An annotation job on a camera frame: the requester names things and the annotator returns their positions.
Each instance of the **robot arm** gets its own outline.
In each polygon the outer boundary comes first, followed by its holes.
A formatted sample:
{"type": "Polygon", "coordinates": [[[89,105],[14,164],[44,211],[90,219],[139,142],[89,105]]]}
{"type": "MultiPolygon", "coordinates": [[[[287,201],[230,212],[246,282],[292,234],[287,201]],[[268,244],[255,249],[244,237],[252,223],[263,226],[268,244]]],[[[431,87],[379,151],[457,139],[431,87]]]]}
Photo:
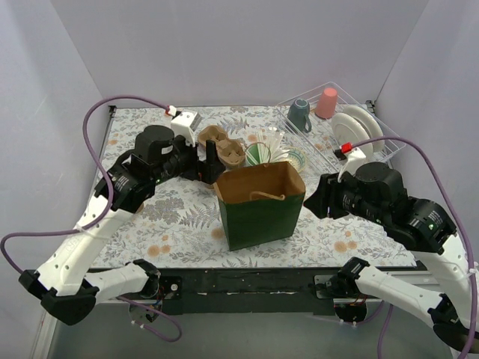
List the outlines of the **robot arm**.
{"type": "MultiPolygon", "coordinates": [[[[462,350],[471,315],[471,284],[466,252],[447,212],[430,200],[408,196],[400,173],[371,162],[349,172],[324,174],[305,207],[318,218],[352,214],[381,225],[437,279],[443,293],[419,289],[351,258],[327,284],[330,292],[384,299],[433,328],[449,346],[462,350]]],[[[479,352],[479,334],[471,352],[479,352]]]]}
{"type": "Polygon", "coordinates": [[[145,128],[136,137],[134,150],[126,151],[108,170],[114,196],[106,216],[96,226],[83,228],[108,205],[103,178],[76,224],[79,232],[68,236],[36,271],[26,270],[20,275],[19,282],[51,315],[74,325],[96,304],[110,298],[131,292],[151,298],[157,293],[160,273],[145,260],[100,273],[87,272],[118,228],[154,195],[156,185],[178,176],[213,184],[225,170],[213,141],[207,142],[206,161],[199,160],[192,135],[192,127],[197,125],[195,113],[181,112],[171,121],[175,132],[164,126],[145,128]]]}

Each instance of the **floral tablecloth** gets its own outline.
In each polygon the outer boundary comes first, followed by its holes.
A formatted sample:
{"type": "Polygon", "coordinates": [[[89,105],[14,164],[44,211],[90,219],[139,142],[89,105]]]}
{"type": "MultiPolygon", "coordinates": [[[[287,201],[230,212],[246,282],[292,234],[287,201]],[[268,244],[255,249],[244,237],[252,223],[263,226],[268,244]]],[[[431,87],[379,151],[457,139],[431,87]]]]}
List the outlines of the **floral tablecloth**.
{"type": "MultiPolygon", "coordinates": [[[[196,135],[205,126],[219,124],[230,138],[250,144],[257,140],[258,129],[275,125],[273,107],[191,109],[203,117],[196,135]]],[[[118,109],[103,165],[111,167],[121,153],[133,148],[135,136],[145,126],[169,126],[170,120],[158,108],[118,109]]],[[[308,161],[301,172],[307,196],[316,189],[320,175],[312,160],[308,161]]],[[[230,252],[214,190],[200,182],[175,178],[156,187],[155,196],[117,231],[94,266],[118,267],[145,258],[160,268],[330,267],[342,266],[353,256],[375,266],[415,265],[413,256],[387,238],[380,226],[353,217],[319,220],[305,208],[292,237],[230,252]]]]}

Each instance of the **green paper bag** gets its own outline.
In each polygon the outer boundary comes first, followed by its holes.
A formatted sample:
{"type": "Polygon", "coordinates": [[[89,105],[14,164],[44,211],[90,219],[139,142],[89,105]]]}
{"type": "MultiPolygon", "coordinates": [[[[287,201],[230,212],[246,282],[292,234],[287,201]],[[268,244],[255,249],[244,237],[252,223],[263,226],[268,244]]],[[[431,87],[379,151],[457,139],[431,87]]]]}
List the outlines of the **green paper bag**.
{"type": "Polygon", "coordinates": [[[230,251],[293,235],[306,187],[290,163],[225,172],[214,187],[230,251]]]}

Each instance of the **mug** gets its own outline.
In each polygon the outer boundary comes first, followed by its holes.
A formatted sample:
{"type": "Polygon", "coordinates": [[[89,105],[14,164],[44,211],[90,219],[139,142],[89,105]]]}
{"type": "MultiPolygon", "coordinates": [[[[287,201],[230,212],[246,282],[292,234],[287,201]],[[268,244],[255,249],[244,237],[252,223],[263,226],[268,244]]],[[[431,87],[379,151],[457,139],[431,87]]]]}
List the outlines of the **mug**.
{"type": "Polygon", "coordinates": [[[299,131],[310,132],[312,130],[309,120],[309,102],[305,99],[295,99],[287,113],[287,118],[299,131]]]}

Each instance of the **plate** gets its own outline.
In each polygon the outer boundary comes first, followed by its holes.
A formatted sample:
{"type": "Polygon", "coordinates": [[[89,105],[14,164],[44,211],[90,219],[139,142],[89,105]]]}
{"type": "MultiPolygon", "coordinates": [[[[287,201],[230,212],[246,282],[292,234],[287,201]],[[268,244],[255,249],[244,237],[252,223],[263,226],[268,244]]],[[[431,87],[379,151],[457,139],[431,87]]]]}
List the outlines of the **plate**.
{"type": "Polygon", "coordinates": [[[283,150],[288,150],[286,161],[288,161],[294,169],[299,173],[306,167],[306,154],[296,147],[282,147],[283,150]]]}
{"type": "MultiPolygon", "coordinates": [[[[355,120],[357,120],[366,130],[369,138],[382,137],[381,127],[374,119],[374,117],[364,110],[362,107],[356,105],[348,105],[343,110],[344,114],[348,114],[355,120]]],[[[376,141],[372,143],[374,152],[381,152],[384,150],[384,141],[376,141]]]]}
{"type": "MultiPolygon", "coordinates": [[[[331,120],[331,127],[332,132],[340,145],[348,142],[356,144],[370,138],[360,122],[356,121],[348,114],[335,114],[331,120]]],[[[374,153],[372,144],[363,144],[360,148],[366,155],[366,158],[369,159],[372,157],[374,153]]]]}

